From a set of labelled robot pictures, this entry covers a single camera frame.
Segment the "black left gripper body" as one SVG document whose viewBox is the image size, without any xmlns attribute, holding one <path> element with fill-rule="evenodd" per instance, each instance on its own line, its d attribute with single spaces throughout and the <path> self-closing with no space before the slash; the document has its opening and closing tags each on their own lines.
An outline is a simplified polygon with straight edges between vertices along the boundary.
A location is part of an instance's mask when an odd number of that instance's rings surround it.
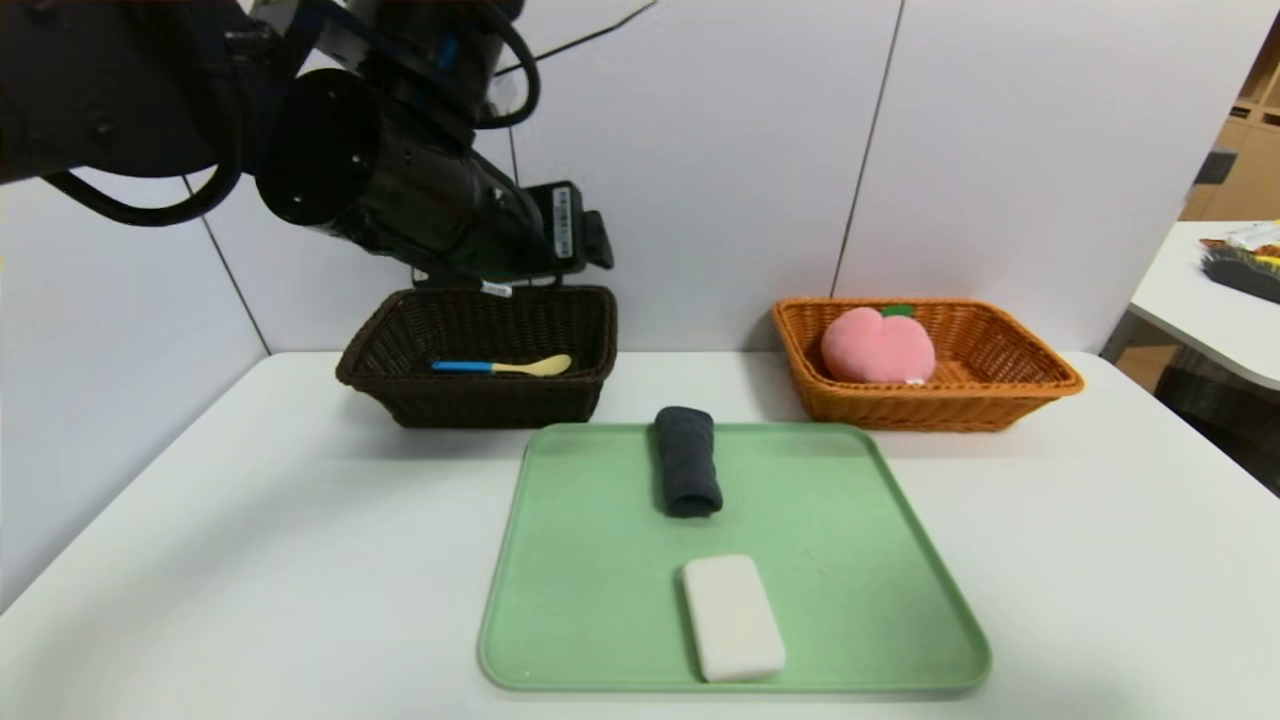
<svg viewBox="0 0 1280 720">
<path fill-rule="evenodd" d="M 556 261 L 554 274 L 577 274 L 585 268 L 580 234 L 582 200 L 570 181 L 526 187 L 525 192 L 540 213 L 541 225 Z"/>
</svg>

